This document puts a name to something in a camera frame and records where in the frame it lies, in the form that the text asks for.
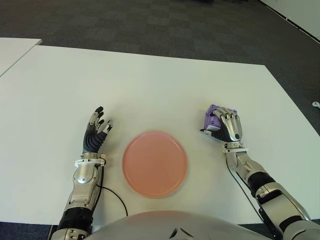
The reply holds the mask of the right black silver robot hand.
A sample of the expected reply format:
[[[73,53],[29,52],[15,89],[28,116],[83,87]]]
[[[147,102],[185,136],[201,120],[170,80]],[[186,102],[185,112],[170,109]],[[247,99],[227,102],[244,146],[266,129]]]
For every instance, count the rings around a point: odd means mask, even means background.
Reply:
[[[223,142],[239,142],[242,126],[236,110],[211,106],[205,113],[204,127],[201,132]]]

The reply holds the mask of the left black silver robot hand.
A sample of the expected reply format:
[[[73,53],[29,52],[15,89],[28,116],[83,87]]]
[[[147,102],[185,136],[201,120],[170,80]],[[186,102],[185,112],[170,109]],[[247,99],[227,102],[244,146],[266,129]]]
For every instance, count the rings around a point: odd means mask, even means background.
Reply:
[[[113,121],[110,119],[105,123],[102,119],[104,108],[99,106],[89,118],[85,134],[83,137],[82,153],[97,154],[102,144],[106,140],[108,133],[113,128]]]

